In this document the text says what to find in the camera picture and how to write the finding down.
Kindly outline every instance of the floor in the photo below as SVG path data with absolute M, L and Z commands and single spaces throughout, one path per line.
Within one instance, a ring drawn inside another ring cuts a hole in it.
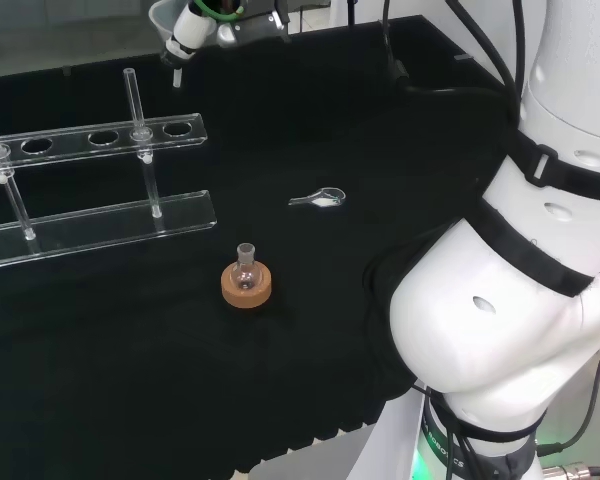
M 302 30 L 300 30 L 300 12 L 289 14 L 289 33 L 295 34 L 329 28 L 329 8 L 319 8 L 302 12 Z
M 329 27 L 330 8 L 290 14 L 289 33 Z M 156 53 L 160 38 L 147 18 L 75 22 L 34 30 L 0 31 L 0 77 L 65 65 Z

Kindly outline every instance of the black table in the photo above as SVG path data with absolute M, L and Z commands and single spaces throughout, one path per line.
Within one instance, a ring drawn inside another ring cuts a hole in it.
M 415 85 L 495 84 L 420 17 L 391 34 Z M 400 391 L 377 388 L 364 266 L 488 184 L 503 106 L 396 91 L 367 24 L 209 49 L 181 92 L 156 56 L 2 78 L 0 132 L 128 119 L 125 67 L 147 117 L 202 113 L 208 142 L 160 152 L 158 186 L 210 190 L 219 223 L 0 269 L 0 479 L 224 479 L 374 422 Z M 33 217 L 145 196 L 132 158 L 17 179 Z M 346 204 L 286 206 L 323 186 Z M 0 222 L 11 215 L 0 190 Z M 247 241 L 274 279 L 254 312 L 220 294 Z

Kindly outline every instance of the test tube rack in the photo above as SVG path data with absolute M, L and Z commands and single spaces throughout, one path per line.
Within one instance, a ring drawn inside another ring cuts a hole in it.
M 195 113 L 145 119 L 135 71 L 124 70 L 132 120 L 0 137 L 0 184 L 16 221 L 0 225 L 0 267 L 85 250 L 211 228 L 216 216 L 206 190 L 160 197 L 155 152 L 207 139 Z M 15 173 L 20 168 L 134 153 L 147 199 L 30 218 Z

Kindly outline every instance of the rack hole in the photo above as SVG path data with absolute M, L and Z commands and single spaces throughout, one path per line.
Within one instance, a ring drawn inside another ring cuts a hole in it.
M 553 215 L 556 220 L 561 222 L 570 222 L 573 218 L 573 213 L 568 208 L 565 208 L 557 203 L 545 203 L 544 208 Z
M 113 145 L 118 141 L 120 135 L 115 130 L 106 130 L 104 132 L 96 132 L 89 135 L 89 142 L 98 147 Z
M 53 145 L 53 141 L 50 138 L 32 138 L 22 142 L 20 148 L 29 155 L 40 155 L 49 150 L 51 145 Z
M 490 313 L 492 315 L 496 314 L 496 307 L 491 305 L 488 301 L 486 301 L 482 297 L 473 297 L 473 304 L 478 307 L 483 312 Z
M 191 132 L 191 124 L 188 122 L 167 123 L 162 130 L 170 137 L 184 137 Z

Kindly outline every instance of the robotic arm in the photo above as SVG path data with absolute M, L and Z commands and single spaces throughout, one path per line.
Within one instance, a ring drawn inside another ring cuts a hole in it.
M 174 70 L 181 69 L 196 50 L 210 46 L 233 47 L 267 37 L 286 37 L 289 15 L 286 0 L 190 0 L 165 42 L 161 59 Z M 171 2 L 164 8 L 177 8 Z
M 418 444 L 435 480 L 447 465 L 476 478 L 458 439 L 449 463 L 449 412 L 475 433 L 483 478 L 541 479 L 535 426 L 600 349 L 600 0 L 548 0 L 520 117 L 477 212 L 391 301 L 400 356 L 448 408 L 427 400 Z

